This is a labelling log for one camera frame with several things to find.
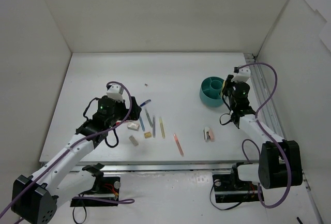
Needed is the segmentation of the purple slim highlighter pen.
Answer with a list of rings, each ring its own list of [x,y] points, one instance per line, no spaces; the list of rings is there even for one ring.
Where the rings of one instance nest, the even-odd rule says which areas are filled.
[[[153,115],[153,119],[152,119],[152,136],[153,138],[156,137],[156,118]]]

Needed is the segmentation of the aluminium right rail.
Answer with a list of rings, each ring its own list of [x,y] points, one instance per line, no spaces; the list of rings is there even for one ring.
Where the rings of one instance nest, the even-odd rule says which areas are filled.
[[[249,66],[251,70],[251,81],[257,97],[258,106],[261,106],[271,95],[275,85],[275,74],[273,70],[266,65],[257,64]],[[267,82],[264,76],[264,71],[270,72],[272,75],[272,87],[268,89]],[[273,101],[270,99],[259,111],[259,120],[265,123],[274,133],[284,137],[282,127],[280,125]]]

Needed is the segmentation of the yellow slim highlighter pen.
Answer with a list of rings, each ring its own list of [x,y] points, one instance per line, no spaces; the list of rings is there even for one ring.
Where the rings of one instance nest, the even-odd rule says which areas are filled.
[[[165,131],[164,131],[164,125],[163,125],[163,121],[162,121],[162,118],[161,117],[159,118],[159,124],[160,124],[160,130],[161,130],[162,138],[165,139],[166,138],[166,134],[165,134]]]

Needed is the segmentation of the dirty white eraser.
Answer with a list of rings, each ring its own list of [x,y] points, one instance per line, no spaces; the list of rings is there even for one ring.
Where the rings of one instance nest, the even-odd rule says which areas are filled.
[[[130,140],[130,142],[131,142],[134,146],[138,146],[138,145],[139,145],[137,139],[136,139],[134,136],[130,136],[130,137],[129,137],[129,140]]]

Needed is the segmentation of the yellow eraser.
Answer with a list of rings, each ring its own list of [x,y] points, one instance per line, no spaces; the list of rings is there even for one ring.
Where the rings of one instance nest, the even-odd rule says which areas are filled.
[[[144,138],[148,139],[148,138],[151,138],[153,135],[151,132],[145,132],[144,133]]]

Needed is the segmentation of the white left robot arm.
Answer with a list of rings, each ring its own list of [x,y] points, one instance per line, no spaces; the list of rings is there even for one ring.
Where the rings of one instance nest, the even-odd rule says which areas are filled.
[[[107,139],[110,131],[125,121],[137,121],[141,107],[129,96],[129,106],[121,96],[107,95],[98,102],[92,118],[76,129],[67,145],[47,164],[26,177],[20,175],[13,184],[11,210],[29,223],[49,223],[56,210],[79,194],[99,192],[103,188],[102,164],[85,166],[71,180],[70,171],[86,155]]]

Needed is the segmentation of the green slim highlighter pen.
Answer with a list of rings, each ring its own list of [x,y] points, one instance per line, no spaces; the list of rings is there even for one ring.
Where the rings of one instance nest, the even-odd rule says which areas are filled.
[[[150,127],[153,127],[153,121],[150,117],[150,114],[149,114],[147,108],[144,108],[144,110],[145,110],[145,114],[146,114],[146,117],[147,117],[147,120],[148,120],[148,123],[149,123]]]

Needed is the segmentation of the orange slim highlighter pen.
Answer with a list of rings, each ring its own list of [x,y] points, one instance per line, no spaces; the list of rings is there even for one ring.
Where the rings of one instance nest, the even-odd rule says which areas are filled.
[[[179,142],[179,139],[178,139],[177,135],[174,133],[173,136],[174,136],[174,140],[175,140],[175,142],[176,142],[176,145],[177,145],[177,148],[178,148],[178,150],[179,150],[180,155],[181,155],[182,157],[184,157],[184,152],[183,152],[183,150],[182,150],[182,147],[181,147],[181,145],[180,145],[180,142]]]

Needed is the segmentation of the teal round desk organizer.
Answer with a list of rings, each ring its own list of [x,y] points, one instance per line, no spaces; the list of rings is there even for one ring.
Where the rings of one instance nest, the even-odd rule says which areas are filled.
[[[219,77],[208,77],[202,81],[199,97],[204,105],[211,108],[223,105],[221,98],[223,83],[224,79]]]

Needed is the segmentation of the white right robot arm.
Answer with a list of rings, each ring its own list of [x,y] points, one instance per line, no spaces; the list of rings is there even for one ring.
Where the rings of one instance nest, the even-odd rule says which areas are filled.
[[[248,135],[249,139],[261,143],[258,162],[237,163],[229,175],[229,183],[240,189],[247,182],[260,183],[265,189],[299,186],[303,182],[299,145],[273,133],[264,123],[258,121],[250,106],[250,86],[234,81],[228,75],[222,88],[222,97],[228,97],[230,122]]]

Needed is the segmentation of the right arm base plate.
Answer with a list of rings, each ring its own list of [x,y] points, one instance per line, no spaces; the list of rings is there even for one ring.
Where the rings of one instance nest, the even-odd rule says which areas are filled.
[[[259,202],[258,187],[252,182],[235,180],[231,174],[213,174],[212,178],[216,203]]]

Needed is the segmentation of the blue slim highlighter pen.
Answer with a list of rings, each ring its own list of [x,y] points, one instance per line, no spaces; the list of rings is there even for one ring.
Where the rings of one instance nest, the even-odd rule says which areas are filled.
[[[141,116],[139,117],[139,121],[140,121],[140,125],[141,125],[141,128],[142,128],[143,132],[145,132],[145,126],[144,126],[144,123],[143,123],[143,120],[142,120]]]

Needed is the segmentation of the fat yellow highlighter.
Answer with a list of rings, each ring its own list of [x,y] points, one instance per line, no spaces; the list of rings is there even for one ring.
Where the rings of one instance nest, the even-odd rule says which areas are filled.
[[[223,82],[223,84],[222,84],[221,93],[220,93],[220,96],[221,96],[221,97],[222,97],[222,96],[225,94],[225,92],[226,92],[226,90],[225,90],[226,85],[227,85],[226,80],[224,80],[224,82]]]

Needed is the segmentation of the small white pink stapler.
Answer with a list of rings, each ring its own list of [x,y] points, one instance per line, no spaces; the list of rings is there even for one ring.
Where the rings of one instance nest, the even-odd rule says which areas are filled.
[[[211,128],[209,127],[205,127],[203,129],[203,133],[204,133],[204,140],[205,142],[214,142],[214,134]]]

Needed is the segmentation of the aluminium rail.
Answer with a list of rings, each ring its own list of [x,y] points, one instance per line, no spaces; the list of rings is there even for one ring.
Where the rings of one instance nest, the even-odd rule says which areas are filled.
[[[273,70],[266,65],[257,64],[249,66],[251,70],[251,81],[257,97],[258,106],[261,106],[271,95],[275,85],[275,74]],[[264,76],[264,71],[270,72],[272,75],[272,87],[268,89],[267,82]],[[280,125],[273,101],[270,99],[259,111],[259,120],[265,123],[274,133],[284,137],[282,127]]]
[[[104,165],[103,171],[107,172],[157,172],[157,171],[200,171],[200,170],[228,170],[236,163],[233,161],[177,161],[177,162],[152,162],[152,163],[110,163],[100,162]]]

